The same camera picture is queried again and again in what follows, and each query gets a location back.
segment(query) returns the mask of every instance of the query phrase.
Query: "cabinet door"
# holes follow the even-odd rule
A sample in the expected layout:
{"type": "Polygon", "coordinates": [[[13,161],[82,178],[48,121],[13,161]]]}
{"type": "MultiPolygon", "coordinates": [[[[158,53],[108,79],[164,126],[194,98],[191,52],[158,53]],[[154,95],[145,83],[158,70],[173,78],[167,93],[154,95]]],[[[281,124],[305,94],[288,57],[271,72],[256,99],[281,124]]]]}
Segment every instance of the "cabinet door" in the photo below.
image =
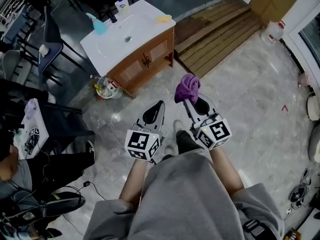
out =
{"type": "Polygon", "coordinates": [[[173,33],[170,33],[166,36],[162,36],[159,40],[154,42],[152,45],[147,46],[143,49],[143,54],[145,61],[148,64],[149,68],[158,64],[158,61],[161,61],[165,56],[173,52],[173,33]]]}
{"type": "Polygon", "coordinates": [[[148,65],[145,61],[143,53],[136,52],[125,58],[117,66],[115,66],[107,75],[114,79],[127,92],[132,92],[127,88],[136,79],[148,70],[148,65]]]}

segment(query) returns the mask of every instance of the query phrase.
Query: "purple cloth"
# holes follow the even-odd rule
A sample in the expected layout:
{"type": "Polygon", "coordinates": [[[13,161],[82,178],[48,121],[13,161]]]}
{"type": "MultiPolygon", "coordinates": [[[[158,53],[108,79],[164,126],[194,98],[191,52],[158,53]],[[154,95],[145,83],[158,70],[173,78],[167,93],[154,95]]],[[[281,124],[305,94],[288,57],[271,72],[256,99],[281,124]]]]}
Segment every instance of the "purple cloth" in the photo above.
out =
{"type": "Polygon", "coordinates": [[[181,79],[181,83],[179,83],[175,89],[175,103],[183,102],[185,99],[189,99],[192,104],[195,104],[198,100],[199,88],[199,78],[191,73],[185,74],[181,79]]]}

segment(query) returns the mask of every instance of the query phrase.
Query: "faucet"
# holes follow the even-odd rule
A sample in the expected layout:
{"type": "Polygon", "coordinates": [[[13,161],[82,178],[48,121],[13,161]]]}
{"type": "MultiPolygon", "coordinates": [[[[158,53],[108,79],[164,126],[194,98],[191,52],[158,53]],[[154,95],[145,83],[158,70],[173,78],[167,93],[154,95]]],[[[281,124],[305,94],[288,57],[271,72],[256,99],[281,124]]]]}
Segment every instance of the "faucet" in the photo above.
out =
{"type": "Polygon", "coordinates": [[[108,9],[106,10],[106,15],[108,15],[109,19],[111,20],[112,23],[117,22],[116,17],[112,14],[112,12],[108,9]]]}

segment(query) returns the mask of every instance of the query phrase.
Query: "wooden cabinet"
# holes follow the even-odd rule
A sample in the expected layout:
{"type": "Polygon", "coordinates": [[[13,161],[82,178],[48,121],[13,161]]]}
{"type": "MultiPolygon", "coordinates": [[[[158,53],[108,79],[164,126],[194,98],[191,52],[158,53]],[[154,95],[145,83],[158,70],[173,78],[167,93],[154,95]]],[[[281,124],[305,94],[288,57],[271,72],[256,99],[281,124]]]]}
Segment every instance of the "wooden cabinet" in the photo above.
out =
{"type": "Polygon", "coordinates": [[[174,59],[174,28],[156,36],[108,72],[129,95],[139,89],[174,59]]]}

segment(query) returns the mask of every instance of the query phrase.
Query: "wooden pallet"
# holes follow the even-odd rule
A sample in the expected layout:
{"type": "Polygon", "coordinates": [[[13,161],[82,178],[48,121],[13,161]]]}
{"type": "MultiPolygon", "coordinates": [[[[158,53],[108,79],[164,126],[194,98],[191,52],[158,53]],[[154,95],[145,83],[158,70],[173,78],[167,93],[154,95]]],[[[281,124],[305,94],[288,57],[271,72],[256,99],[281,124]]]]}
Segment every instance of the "wooden pallet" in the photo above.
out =
{"type": "Polygon", "coordinates": [[[199,78],[261,27],[258,17],[242,0],[225,0],[191,18],[203,20],[203,28],[184,39],[180,35],[174,49],[178,60],[199,78]]]}

